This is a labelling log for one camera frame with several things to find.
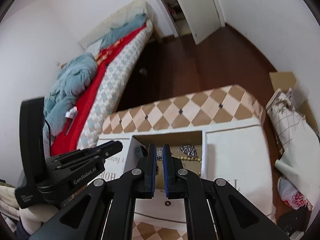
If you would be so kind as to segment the white cardboard jewelry box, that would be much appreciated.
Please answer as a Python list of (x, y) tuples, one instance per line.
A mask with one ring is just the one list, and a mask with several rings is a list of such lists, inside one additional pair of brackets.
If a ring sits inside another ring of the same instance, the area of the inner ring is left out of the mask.
[(143, 146), (148, 150), (150, 144), (155, 144), (158, 151), (168, 144), (171, 155), (180, 158), (184, 168), (201, 174), (202, 131), (132, 135), (129, 145), (123, 148), (127, 150), (124, 172), (135, 168), (138, 163), (135, 149)]

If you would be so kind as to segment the white crumpled tissue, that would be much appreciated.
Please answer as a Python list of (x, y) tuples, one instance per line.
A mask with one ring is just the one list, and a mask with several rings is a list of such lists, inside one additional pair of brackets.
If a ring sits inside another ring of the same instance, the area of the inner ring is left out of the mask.
[(78, 114), (78, 109), (76, 106), (74, 106), (73, 108), (71, 108), (69, 111), (65, 113), (65, 117), (67, 119), (74, 119), (77, 114)]

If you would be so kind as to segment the red white plastic bag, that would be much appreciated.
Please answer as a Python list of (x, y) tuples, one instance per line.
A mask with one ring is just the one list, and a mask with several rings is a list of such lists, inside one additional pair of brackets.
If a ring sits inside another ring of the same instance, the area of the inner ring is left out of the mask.
[(298, 210), (300, 207), (307, 207), (312, 210), (312, 205), (285, 176), (278, 179), (277, 190), (281, 200), (287, 206), (294, 210)]

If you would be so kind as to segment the blue-grey quilt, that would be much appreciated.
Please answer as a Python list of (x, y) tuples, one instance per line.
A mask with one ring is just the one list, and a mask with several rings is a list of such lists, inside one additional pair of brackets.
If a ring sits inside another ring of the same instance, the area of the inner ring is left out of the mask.
[(44, 140), (52, 139), (62, 132), (67, 122), (67, 111), (75, 106), (79, 95), (96, 77), (98, 64), (95, 56), (99, 51), (142, 27), (146, 20), (146, 14), (137, 14), (133, 20), (123, 26), (112, 28), (109, 33), (91, 43), (83, 54), (73, 58), (60, 70), (57, 81), (44, 100)]

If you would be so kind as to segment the grid pattern white fabric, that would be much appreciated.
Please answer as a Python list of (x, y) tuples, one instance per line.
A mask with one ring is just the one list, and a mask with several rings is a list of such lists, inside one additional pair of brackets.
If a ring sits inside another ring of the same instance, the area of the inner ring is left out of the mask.
[(266, 112), (276, 134), (278, 150), (281, 155), (286, 151), (299, 123), (305, 115), (296, 111), (291, 94), (278, 88), (266, 105)]

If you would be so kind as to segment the brown diamond pattern table cover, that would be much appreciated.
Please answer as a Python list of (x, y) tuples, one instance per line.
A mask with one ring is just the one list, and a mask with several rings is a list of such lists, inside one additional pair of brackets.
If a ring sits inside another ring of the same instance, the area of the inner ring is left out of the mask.
[(102, 134), (149, 132), (258, 118), (263, 106), (244, 88), (231, 85), (156, 101), (106, 117)]

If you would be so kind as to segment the brown cardboard box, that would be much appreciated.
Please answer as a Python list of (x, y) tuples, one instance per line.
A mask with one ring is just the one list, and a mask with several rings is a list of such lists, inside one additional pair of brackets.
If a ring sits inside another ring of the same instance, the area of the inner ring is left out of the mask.
[(269, 72), (269, 76), (274, 91), (281, 90), (286, 94), (295, 110), (304, 115), (314, 132), (319, 134), (318, 122), (308, 102), (308, 89), (298, 81), (293, 72)]

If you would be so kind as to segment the white door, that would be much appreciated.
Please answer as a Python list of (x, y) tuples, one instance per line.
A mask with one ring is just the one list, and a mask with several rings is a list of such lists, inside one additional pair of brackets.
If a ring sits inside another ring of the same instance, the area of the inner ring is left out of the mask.
[(219, 0), (177, 0), (198, 45), (225, 26)]

